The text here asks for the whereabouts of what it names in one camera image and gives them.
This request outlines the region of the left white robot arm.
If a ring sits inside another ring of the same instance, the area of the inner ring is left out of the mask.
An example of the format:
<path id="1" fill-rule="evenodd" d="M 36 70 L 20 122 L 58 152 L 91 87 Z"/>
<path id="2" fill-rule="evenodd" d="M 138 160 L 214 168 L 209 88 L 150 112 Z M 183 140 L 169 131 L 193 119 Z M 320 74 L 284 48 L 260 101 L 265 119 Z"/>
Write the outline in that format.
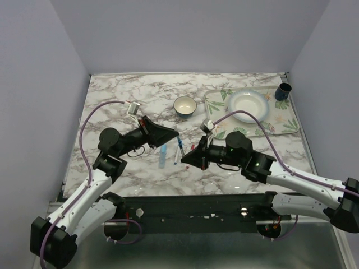
<path id="1" fill-rule="evenodd" d="M 114 201 L 100 199 L 127 165 L 121 156 L 144 144 L 160 147 L 178 135 L 146 116 L 139 120 L 138 128 L 126 134 L 114 128 L 104 129 L 99 136 L 100 154 L 89 176 L 55 212 L 46 219 L 37 217 L 31 224 L 30 251 L 56 268 L 66 267 L 80 243 L 100 224 L 109 219 L 119 221 L 124 216 L 120 197 Z"/>

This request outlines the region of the thin teal blue pen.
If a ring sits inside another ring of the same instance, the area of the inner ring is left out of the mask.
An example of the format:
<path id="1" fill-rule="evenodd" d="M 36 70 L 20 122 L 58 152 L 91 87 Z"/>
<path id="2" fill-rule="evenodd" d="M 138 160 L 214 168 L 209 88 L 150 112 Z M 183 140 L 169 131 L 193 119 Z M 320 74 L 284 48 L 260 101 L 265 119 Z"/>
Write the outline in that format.
<path id="1" fill-rule="evenodd" d="M 181 140 L 180 136 L 177 136 L 177 141 L 178 141 L 178 145 L 179 145 L 181 155 L 182 155 L 182 157 L 184 157 L 185 152 L 184 152 L 183 143 L 182 143 L 182 140 Z"/>

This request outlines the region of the white pen blue tip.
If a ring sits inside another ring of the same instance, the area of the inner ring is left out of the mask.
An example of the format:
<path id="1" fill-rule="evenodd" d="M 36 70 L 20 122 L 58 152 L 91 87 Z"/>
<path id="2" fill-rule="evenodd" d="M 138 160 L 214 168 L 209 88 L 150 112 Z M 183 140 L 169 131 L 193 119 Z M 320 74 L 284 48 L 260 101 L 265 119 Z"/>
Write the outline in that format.
<path id="1" fill-rule="evenodd" d="M 176 154 L 175 154 L 175 158 L 174 158 L 174 162 L 173 162 L 174 165 L 178 164 L 180 154 L 181 154 L 181 149 L 178 147 L 177 150 L 176 150 Z"/>

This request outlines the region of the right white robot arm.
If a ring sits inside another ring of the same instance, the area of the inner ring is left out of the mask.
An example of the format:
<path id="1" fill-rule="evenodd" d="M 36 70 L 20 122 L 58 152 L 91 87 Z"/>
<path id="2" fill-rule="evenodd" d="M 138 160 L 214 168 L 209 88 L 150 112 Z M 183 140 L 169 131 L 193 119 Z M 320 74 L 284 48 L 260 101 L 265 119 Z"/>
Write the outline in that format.
<path id="1" fill-rule="evenodd" d="M 266 220 L 275 215 L 310 216 L 330 222 L 349 233 L 358 233 L 358 181 L 345 182 L 296 170 L 281 161 L 255 151 L 252 141 L 239 131 L 231 132 L 225 146 L 214 145 L 202 136 L 199 144 L 185 154 L 182 163 L 206 170 L 210 163 L 236 166 L 252 182 L 277 185 L 296 194 L 274 195 L 258 205 Z"/>

